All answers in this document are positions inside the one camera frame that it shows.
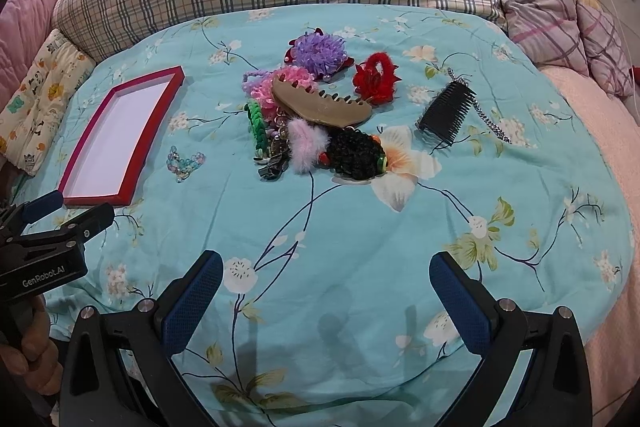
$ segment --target red fluffy scrunchie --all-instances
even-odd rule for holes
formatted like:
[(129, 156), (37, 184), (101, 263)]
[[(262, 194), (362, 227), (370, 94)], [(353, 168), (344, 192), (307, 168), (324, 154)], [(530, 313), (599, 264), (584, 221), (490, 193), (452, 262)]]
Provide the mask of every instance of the red fluffy scrunchie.
[(363, 64), (356, 64), (353, 75), (355, 92), (371, 105), (381, 105), (394, 99), (394, 84), (400, 80), (396, 68), (385, 52), (372, 54)]

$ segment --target blue gripper pad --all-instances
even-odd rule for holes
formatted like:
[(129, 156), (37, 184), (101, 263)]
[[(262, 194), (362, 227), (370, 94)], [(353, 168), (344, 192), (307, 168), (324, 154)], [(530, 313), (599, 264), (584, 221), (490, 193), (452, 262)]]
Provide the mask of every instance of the blue gripper pad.
[[(203, 257), (207, 257), (205, 262), (196, 273), (192, 273)], [(183, 352), (189, 344), (191, 335), (220, 287), (223, 269), (220, 254), (207, 250), (182, 278), (186, 286), (162, 321), (162, 347), (168, 357)]]
[(55, 212), (59, 208), (62, 208), (64, 198), (62, 192), (54, 190), (49, 194), (39, 197), (37, 200), (30, 201), (25, 204), (22, 209), (22, 220), (25, 224), (30, 225), (41, 220), (44, 216)]
[[(440, 252), (431, 258), (429, 264), (431, 285), (451, 317), (466, 349), (475, 355), (484, 357), (491, 346), (492, 327), (489, 318), (476, 302), (476, 298), (470, 293), (468, 284), (465, 287), (465, 283), (474, 283), (475, 281), (469, 279), (450, 256), (450, 260), (456, 263), (455, 267), (458, 270), (449, 266), (444, 255), (449, 256), (449, 253)], [(484, 287), (481, 286), (481, 289), (489, 295)]]

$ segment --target black hair comb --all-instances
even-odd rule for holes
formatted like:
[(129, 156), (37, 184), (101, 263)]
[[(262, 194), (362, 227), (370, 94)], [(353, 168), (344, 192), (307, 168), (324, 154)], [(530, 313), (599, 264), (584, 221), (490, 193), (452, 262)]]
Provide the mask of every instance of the black hair comb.
[(511, 143), (509, 137), (503, 133), (491, 119), (482, 111), (476, 99), (476, 94), (461, 76), (455, 77), (453, 70), (447, 68), (451, 82), (447, 84), (433, 102), (427, 107), (415, 126), (420, 131), (430, 131), (448, 145), (452, 145), (460, 131), (462, 122), (473, 105), (478, 116), (493, 131), (500, 140)]

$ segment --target chain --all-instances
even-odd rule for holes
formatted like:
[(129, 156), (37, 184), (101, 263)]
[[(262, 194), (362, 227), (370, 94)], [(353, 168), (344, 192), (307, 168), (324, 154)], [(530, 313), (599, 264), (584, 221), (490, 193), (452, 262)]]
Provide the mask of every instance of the chain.
[[(447, 68), (447, 73), (449, 73), (449, 76), (451, 77), (451, 80), (453, 80), (453, 82), (459, 82), (460, 84), (464, 84), (468, 87), (469, 83), (464, 78), (456, 78), (451, 68)], [(489, 129), (491, 129), (495, 136), (497, 136), (498, 139), (502, 140), (503, 142), (511, 143), (511, 139), (482, 110), (476, 97), (473, 97), (472, 103), (480, 119), (486, 124)]]

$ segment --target light blue bed sheet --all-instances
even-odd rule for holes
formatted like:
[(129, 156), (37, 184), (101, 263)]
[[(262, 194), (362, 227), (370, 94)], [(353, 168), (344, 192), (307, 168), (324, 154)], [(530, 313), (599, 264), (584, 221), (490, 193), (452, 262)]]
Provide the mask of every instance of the light blue bed sheet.
[[(316, 26), (343, 36), (357, 62), (384, 50), (399, 65), (395, 100), (362, 126), (380, 134), (390, 159), (389, 172), (368, 184), (323, 170), (265, 182), (253, 162), (242, 74), (275, 69), (289, 40)], [(58, 186), (111, 87), (177, 64), (186, 79), (133, 204), (87, 245), (87, 276), (52, 291), (47, 304), (54, 333), (68, 336), (83, 306), (130, 309), (203, 250), (219, 252), (224, 284), (190, 351), (174, 360), (221, 425), (433, 425), (478, 361), (458, 349), (431, 288), (429, 261), (441, 250), (495, 298), (540, 312), (569, 306), (584, 341), (619, 295), (630, 218), (590, 134), (495, 25), (433, 9), (293, 6), (159, 32), (95, 68), (18, 199)], [(473, 109), (450, 148), (433, 150), (417, 136), (415, 121), (449, 82), (447, 67), (466, 75), (513, 144), (496, 140)], [(353, 95), (353, 72), (326, 89)], [(181, 157), (206, 156), (182, 183), (166, 167), (171, 146)], [(77, 213), (60, 210), (30, 232)]]

